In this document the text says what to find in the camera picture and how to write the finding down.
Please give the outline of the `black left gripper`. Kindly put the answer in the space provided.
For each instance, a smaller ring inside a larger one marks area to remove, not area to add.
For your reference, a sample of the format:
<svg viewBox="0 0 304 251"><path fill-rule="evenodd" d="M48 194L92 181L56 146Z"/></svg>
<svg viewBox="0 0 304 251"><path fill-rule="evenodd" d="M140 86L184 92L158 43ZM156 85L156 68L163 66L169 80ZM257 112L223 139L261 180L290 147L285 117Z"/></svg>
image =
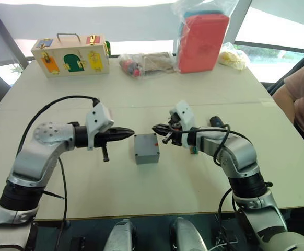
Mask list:
<svg viewBox="0 0 304 251"><path fill-rule="evenodd" d="M107 151L107 143L111 141L122 141L133 136L135 132L130 128L116 127L110 128L104 133L97 133L94 136L94 148L101 148L103 161L108 162L109 156Z"/></svg>

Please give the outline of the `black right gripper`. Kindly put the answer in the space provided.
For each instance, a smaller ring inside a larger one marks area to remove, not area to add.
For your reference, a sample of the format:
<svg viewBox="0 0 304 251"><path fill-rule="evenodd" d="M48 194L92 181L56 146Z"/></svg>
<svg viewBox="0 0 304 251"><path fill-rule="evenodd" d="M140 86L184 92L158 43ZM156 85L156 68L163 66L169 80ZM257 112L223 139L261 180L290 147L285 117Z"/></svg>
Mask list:
<svg viewBox="0 0 304 251"><path fill-rule="evenodd" d="M170 121L167 124L157 124L152 127L152 130L157 134L164 136L162 142L167 144L171 141L172 144L182 146L182 125L178 115L171 115Z"/></svg>

